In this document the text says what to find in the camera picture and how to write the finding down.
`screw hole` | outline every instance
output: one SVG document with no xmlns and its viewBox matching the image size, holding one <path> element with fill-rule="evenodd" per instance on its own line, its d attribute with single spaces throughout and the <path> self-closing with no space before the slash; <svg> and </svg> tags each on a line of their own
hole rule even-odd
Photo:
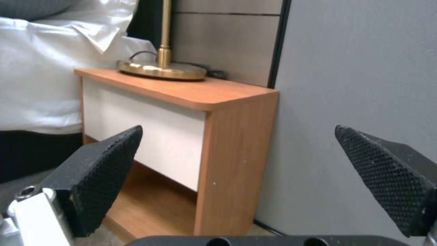
<svg viewBox="0 0 437 246">
<path fill-rule="evenodd" d="M 206 246 L 231 246 L 231 243 L 224 238 L 211 239 Z"/>
<path fill-rule="evenodd" d="M 303 246 L 328 246 L 328 244 L 319 238 L 308 238 L 303 243 Z"/>
<path fill-rule="evenodd" d="M 26 189 L 22 190 L 20 195 L 27 196 L 27 195 L 31 194 L 32 192 L 34 192 L 34 191 L 35 191 L 35 186 L 29 186 L 29 187 L 26 187 Z"/>
</svg>

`white bed sheet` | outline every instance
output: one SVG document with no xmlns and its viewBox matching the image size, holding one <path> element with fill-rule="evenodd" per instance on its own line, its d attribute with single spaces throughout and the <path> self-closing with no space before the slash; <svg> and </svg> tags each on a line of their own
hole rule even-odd
<svg viewBox="0 0 437 246">
<path fill-rule="evenodd" d="M 134 52 L 156 52 L 149 41 L 123 35 L 135 2 L 83 0 L 73 13 L 32 23 L 0 18 L 0 130 L 80 132 L 73 69 L 115 68 Z"/>
</svg>

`floor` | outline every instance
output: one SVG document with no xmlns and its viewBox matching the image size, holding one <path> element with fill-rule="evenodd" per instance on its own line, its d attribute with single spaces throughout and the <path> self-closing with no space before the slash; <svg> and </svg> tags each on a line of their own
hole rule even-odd
<svg viewBox="0 0 437 246">
<path fill-rule="evenodd" d="M 22 179 L 16 179 L 7 183 L 0 184 L 0 211 L 6 211 L 9 203 L 14 199 L 15 194 L 23 187 L 40 183 L 51 170 L 28 176 Z M 248 235 L 274 235 L 257 225 L 253 225 Z M 88 238 L 76 239 L 77 246 L 123 246 L 123 243 L 117 236 L 101 226 L 95 233 Z"/>
</svg>

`black textured gripper pad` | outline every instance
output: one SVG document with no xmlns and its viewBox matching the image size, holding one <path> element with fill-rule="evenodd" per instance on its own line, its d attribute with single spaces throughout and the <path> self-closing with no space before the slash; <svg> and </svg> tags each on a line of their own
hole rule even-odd
<svg viewBox="0 0 437 246">
<path fill-rule="evenodd" d="M 141 126 L 87 144 L 66 159 L 41 186 L 56 197 L 75 237 L 93 233 L 120 191 L 142 138 Z"/>
<path fill-rule="evenodd" d="M 354 168 L 400 231 L 426 235 L 436 219 L 437 165 L 405 144 L 337 126 L 335 135 Z"/>
</svg>

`brass lamp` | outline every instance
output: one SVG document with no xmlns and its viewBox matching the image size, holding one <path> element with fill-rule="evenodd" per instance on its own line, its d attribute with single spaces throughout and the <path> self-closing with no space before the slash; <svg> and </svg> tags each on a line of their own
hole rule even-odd
<svg viewBox="0 0 437 246">
<path fill-rule="evenodd" d="M 171 63 L 169 46 L 171 0 L 163 0 L 163 23 L 161 46 L 156 62 L 136 63 L 117 61 L 119 71 L 131 75 L 182 81 L 201 81 L 205 79 L 206 70 L 189 64 Z"/>
</svg>

